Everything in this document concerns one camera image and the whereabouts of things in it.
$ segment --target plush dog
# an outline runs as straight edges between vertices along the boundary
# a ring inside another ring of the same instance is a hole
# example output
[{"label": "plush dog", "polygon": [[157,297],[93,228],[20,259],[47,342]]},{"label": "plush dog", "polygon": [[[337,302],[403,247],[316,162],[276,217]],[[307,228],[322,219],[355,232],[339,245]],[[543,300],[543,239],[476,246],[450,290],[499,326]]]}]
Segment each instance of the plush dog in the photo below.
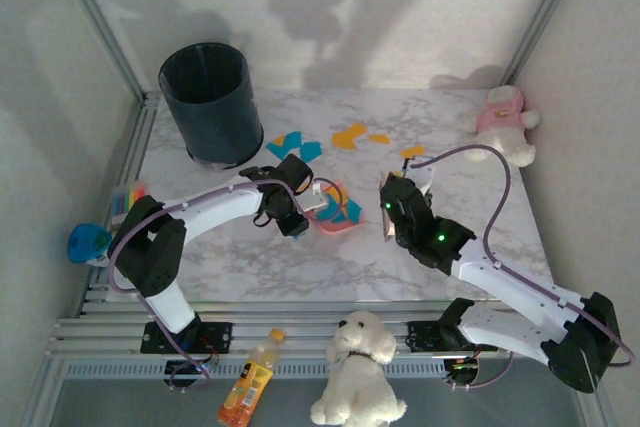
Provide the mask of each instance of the plush dog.
[{"label": "plush dog", "polygon": [[340,321],[327,360],[336,364],[322,398],[311,407],[317,425],[384,427],[407,410],[396,399],[382,370],[396,352],[396,340],[371,312],[353,312]]},{"label": "plush dog", "polygon": [[[524,131],[538,125],[540,113],[523,112],[523,108],[524,98],[517,87],[497,87],[489,92],[482,113],[467,120],[465,130],[478,134],[474,144],[494,147],[509,163],[525,167],[533,162],[536,148],[527,143]],[[476,162],[490,155],[486,150],[469,150],[465,154]]]}]

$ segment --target marble table surface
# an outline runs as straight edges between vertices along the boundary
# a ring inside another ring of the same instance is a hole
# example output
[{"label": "marble table surface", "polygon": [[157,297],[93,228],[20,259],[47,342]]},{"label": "marble table surface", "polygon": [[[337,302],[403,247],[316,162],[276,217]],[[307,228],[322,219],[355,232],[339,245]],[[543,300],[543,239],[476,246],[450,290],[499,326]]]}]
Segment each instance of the marble table surface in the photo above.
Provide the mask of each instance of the marble table surface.
[{"label": "marble table surface", "polygon": [[[400,150],[424,145],[428,155],[465,143],[461,120],[481,108],[485,90],[261,90],[255,99],[265,145],[301,131],[324,153],[310,162],[316,176],[342,181],[366,220],[349,232],[328,236],[312,227],[297,240],[275,223],[256,228],[250,218],[205,232],[184,249],[178,283],[188,301],[387,301],[489,300],[486,292],[421,266],[394,241],[384,242],[378,184],[382,172],[402,166]],[[332,146],[333,133],[354,122],[368,134],[386,133],[390,145],[357,140],[356,151]],[[277,165],[263,145],[250,165]],[[214,173],[193,163],[164,103],[147,147],[140,178],[158,200],[188,196],[225,182],[239,169]],[[491,236],[494,250],[517,259],[540,279],[551,280],[520,173]],[[502,194],[503,171],[489,159],[463,155],[436,166],[433,209],[482,233]],[[130,301],[109,292],[108,301]]]}]

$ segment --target juice bottle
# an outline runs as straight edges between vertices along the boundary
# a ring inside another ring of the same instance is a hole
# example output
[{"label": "juice bottle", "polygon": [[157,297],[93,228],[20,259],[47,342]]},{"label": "juice bottle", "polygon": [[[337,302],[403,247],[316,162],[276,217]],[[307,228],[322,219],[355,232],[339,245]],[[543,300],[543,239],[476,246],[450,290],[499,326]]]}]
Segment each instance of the juice bottle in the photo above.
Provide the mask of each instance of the juice bottle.
[{"label": "juice bottle", "polygon": [[269,337],[251,351],[240,377],[218,411],[218,420],[227,427],[246,427],[273,369],[280,359],[284,333],[272,329]]}]

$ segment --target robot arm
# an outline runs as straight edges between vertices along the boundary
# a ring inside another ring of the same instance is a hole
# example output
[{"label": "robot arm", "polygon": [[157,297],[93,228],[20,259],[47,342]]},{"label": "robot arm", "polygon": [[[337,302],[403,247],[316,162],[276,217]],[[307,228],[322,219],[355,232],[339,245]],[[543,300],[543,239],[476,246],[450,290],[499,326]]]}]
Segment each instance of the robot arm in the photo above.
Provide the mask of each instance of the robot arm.
[{"label": "robot arm", "polygon": [[[125,235],[154,214],[163,215],[140,229],[116,258],[118,270],[151,305],[159,320],[174,335],[180,334],[197,315],[176,282],[183,247],[203,232],[237,217],[266,214],[274,219],[282,235],[297,236],[309,227],[284,187],[277,184],[242,186],[248,181],[279,180],[293,191],[312,177],[309,167],[289,155],[276,167],[252,167],[225,184],[228,192],[209,199],[202,194],[168,202],[147,195],[139,199],[118,230],[108,256]],[[303,210],[327,204],[320,189],[310,188],[297,197]]]},{"label": "robot arm", "polygon": [[[556,377],[577,390],[595,390],[617,345],[568,304],[619,336],[609,299],[598,293],[583,299],[534,279],[514,263],[506,267],[507,263],[492,262],[472,231],[434,216],[431,194],[425,195],[404,176],[389,174],[380,189],[380,201],[384,216],[394,226],[396,242],[420,263],[480,287],[518,312],[497,312],[456,299],[440,319],[444,337],[453,344],[471,342],[517,352],[548,365]],[[559,300],[543,291],[553,292]]]}]

